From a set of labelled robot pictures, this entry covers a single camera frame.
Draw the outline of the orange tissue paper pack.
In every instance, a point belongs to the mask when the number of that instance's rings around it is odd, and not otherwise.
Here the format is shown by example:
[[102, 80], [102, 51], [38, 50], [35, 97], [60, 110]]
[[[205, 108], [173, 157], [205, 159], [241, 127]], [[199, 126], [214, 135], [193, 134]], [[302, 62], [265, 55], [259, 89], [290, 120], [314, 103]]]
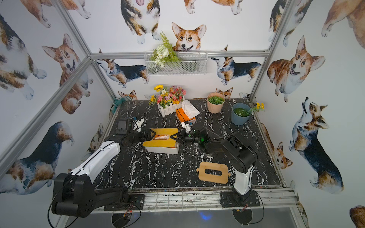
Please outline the orange tissue paper pack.
[[154, 140], [168, 140], [169, 138], [169, 135], [155, 135]]

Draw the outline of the yellow tissue box lid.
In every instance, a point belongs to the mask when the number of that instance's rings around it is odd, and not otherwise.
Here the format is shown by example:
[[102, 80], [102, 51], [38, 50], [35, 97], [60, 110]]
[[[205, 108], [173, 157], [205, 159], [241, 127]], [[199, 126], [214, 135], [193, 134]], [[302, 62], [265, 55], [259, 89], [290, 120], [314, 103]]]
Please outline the yellow tissue box lid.
[[[169, 135], [172, 136], [173, 134], [178, 132], [177, 128], [151, 128], [156, 132], [156, 135]], [[174, 147], [177, 143], [173, 139], [168, 140], [153, 140], [153, 141], [146, 141], [144, 142], [148, 146], [157, 146], [157, 147]]]

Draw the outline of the white tissue box base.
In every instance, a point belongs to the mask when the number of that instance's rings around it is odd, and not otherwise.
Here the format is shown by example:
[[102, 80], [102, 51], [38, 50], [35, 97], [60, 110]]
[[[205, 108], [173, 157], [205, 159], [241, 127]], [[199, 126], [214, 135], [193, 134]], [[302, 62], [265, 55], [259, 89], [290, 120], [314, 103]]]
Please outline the white tissue box base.
[[176, 155], [179, 152], [180, 144], [176, 143], [174, 147], [157, 147], [157, 146], [148, 146], [143, 143], [143, 146], [150, 153], [159, 153], [159, 154], [173, 154]]

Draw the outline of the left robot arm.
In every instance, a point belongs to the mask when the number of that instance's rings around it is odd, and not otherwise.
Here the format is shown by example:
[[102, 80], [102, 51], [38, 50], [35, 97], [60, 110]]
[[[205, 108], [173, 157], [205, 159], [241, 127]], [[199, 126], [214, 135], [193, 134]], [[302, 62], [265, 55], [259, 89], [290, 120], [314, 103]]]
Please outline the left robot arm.
[[54, 181], [53, 198], [48, 208], [56, 215], [85, 218], [94, 209], [111, 204], [122, 204], [128, 209], [133, 203], [126, 187], [95, 189], [93, 182], [105, 166], [121, 152], [121, 147], [151, 141], [156, 132], [142, 128], [142, 123], [118, 130], [106, 137], [101, 146], [70, 173], [59, 174]]

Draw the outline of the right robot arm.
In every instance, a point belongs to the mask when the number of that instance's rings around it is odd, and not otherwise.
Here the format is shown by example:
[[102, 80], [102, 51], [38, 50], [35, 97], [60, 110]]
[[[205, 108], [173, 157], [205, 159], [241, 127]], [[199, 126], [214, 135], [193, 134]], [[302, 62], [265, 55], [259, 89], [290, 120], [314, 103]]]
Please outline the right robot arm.
[[210, 138], [206, 128], [193, 129], [187, 133], [180, 130], [170, 136], [180, 144], [195, 143], [206, 154], [224, 153], [235, 169], [234, 190], [241, 196], [252, 188], [252, 171], [258, 160], [258, 154], [243, 132], [237, 131], [223, 138]]

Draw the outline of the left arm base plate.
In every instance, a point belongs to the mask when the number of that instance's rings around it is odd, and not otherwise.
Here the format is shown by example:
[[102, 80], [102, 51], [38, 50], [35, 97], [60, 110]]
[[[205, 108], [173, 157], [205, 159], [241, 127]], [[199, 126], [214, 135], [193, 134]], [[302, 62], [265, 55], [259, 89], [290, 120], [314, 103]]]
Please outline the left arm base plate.
[[131, 194], [127, 203], [114, 203], [106, 205], [104, 211], [134, 211], [142, 210], [145, 202], [145, 194]]

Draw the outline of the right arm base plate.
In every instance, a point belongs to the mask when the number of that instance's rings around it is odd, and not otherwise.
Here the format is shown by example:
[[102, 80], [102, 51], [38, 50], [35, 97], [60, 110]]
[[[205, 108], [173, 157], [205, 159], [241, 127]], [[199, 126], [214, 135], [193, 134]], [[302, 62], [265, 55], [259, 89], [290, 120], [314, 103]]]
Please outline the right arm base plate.
[[248, 191], [245, 195], [237, 192], [221, 192], [220, 204], [223, 208], [259, 207], [260, 199], [256, 191]]

